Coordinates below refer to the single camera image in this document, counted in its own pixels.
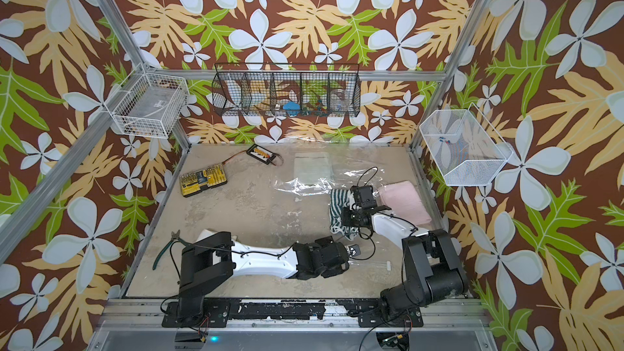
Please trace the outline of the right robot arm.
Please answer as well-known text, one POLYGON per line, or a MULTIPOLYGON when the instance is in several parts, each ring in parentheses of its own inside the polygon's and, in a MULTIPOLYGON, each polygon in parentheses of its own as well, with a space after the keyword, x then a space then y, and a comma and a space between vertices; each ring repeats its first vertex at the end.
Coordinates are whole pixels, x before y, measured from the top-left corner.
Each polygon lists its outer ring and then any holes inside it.
POLYGON ((394 214, 376 201, 370 185, 333 191, 330 209, 333 232, 350 239, 367 229, 401 249, 401 283, 380 293, 371 317, 388 323, 468 292, 468 277, 444 229, 429 230, 394 214))

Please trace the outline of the clear plastic vacuum bag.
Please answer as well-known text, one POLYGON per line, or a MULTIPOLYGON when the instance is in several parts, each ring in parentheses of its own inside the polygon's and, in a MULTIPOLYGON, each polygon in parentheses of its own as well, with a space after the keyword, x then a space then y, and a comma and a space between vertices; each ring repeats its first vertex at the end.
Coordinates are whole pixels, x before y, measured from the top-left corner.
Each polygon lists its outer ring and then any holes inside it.
MULTIPOLYGON (((390 201, 398 196, 390 189, 407 189, 408 203, 420 203, 414 185, 409 181, 385 185, 378 189, 368 181, 361 180, 349 188, 337 187, 333 176, 331 157, 326 152, 303 152, 294 157, 294 179, 287 182, 285 191, 299 196, 326 193, 330 196, 329 220, 330 232, 339 234, 346 240, 361 237, 373 240, 379 235, 387 238, 399 249, 406 250, 411 242, 423 243, 423 251, 416 254, 428 265, 429 246, 432 232, 405 216, 399 216, 397 205, 390 201)), ((345 246, 333 237, 324 237, 313 243, 295 242, 287 249, 282 249, 276 259, 287 268, 292 268, 286 279, 309 280, 322 276, 338 276, 349 269, 351 261, 364 262, 372 256, 363 258, 358 245, 345 246)))

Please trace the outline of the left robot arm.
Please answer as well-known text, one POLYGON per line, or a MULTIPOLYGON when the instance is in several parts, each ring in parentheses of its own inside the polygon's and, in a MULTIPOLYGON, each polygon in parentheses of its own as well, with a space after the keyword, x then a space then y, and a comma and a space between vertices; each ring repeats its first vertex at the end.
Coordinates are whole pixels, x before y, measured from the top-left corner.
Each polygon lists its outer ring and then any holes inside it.
POLYGON ((204 307, 206 296, 233 277, 328 279, 349 270, 348 250, 332 237, 272 249, 243 245, 230 232, 205 230, 196 242, 183 246, 180 263, 175 265, 179 291, 163 310, 165 328, 199 326, 211 316, 204 307))

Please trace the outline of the green white striped towel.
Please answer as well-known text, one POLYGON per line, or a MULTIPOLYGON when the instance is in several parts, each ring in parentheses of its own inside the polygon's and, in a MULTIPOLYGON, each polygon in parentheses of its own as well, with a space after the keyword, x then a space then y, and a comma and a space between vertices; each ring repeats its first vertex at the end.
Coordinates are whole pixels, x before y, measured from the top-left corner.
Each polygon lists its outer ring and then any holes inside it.
POLYGON ((346 227, 342 222, 344 208, 349 206, 349 190, 335 188, 330 193, 329 219, 330 232, 333 235, 342 235, 348 241, 358 236, 359 230, 355 227, 346 227))

